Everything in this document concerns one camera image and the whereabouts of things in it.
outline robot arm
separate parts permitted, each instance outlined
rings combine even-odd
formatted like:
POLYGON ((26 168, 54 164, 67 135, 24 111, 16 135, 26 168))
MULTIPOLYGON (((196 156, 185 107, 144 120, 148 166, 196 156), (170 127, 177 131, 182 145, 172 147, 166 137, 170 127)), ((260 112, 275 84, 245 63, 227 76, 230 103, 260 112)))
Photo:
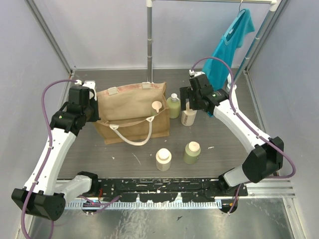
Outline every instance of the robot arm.
MULTIPOLYGON (((207 76, 203 72, 190 71, 191 87, 180 88, 181 109, 185 110, 186 99, 189 99, 189 107, 193 110, 204 110, 208 115, 214 115, 222 121, 240 140, 245 147, 248 157, 242 165, 233 168, 219 176, 219 187, 227 190, 238 184, 248 181, 258 183, 265 177, 273 174, 283 166, 283 156, 276 152, 253 134, 250 129, 234 114, 230 106, 229 95, 222 89, 214 91, 207 76)), ((259 136, 269 139, 279 149, 284 149, 284 143, 279 138, 271 138, 266 133, 258 129, 243 113, 238 109, 235 94, 232 94, 236 112, 259 136)))
MULTIPOLYGON (((26 213, 55 221, 62 215, 65 205, 74 198, 83 193, 95 194, 98 191, 98 176, 88 172, 80 172, 70 182, 61 187, 55 187, 66 153, 79 131, 86 122, 97 120, 99 120, 99 112, 95 82, 86 81, 82 86, 71 87, 68 102, 64 103, 52 117, 50 123, 53 138, 52 150, 32 192, 26 213)), ((28 191, 35 182, 35 176, 44 161, 48 147, 49 139, 23 189, 16 188, 12 193, 11 198, 21 209, 28 191)))

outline brown bag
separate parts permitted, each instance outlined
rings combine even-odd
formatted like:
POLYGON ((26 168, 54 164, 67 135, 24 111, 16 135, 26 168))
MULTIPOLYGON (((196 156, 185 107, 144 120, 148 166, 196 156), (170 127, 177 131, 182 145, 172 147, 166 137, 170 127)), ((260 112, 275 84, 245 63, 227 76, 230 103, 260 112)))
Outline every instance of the brown bag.
POLYGON ((97 93, 101 120, 94 124, 105 144, 127 142, 141 146, 149 138, 169 136, 169 109, 166 84, 140 83, 112 87, 97 93), (152 103, 160 101, 162 110, 152 116, 152 103))

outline horizontal white rod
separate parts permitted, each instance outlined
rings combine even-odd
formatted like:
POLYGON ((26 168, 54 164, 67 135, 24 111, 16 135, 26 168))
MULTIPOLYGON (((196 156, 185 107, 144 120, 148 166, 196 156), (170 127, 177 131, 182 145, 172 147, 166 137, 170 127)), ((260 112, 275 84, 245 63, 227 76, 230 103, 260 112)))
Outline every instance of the horizontal white rod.
MULTIPOLYGON (((216 1, 216 2, 238 2, 241 0, 156 0, 156 1, 216 1)), ((274 0, 243 0, 242 3, 272 3, 275 4, 274 0)))

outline hanger hook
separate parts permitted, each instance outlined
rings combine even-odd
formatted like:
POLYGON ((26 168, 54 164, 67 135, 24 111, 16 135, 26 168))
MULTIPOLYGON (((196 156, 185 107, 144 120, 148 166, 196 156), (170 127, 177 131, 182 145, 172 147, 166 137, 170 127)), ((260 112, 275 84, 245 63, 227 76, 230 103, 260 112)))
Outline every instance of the hanger hook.
POLYGON ((240 13, 240 7, 241 7, 242 3, 243 3, 243 0, 240 1, 239 8, 238 8, 238 14, 240 13))

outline blue t-shirt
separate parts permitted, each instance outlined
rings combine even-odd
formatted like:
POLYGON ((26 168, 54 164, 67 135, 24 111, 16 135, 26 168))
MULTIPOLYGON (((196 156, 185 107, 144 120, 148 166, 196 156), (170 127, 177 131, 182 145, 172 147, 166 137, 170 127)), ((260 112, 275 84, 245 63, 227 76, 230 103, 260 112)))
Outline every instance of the blue t-shirt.
MULTIPOLYGON (((243 9, 222 36, 212 56, 222 59, 231 67, 236 49, 242 47, 245 35, 253 31, 255 27, 250 11, 243 9)), ((214 90, 219 90, 224 86, 229 73, 222 63, 213 59, 206 60, 203 72, 207 75, 214 90)))

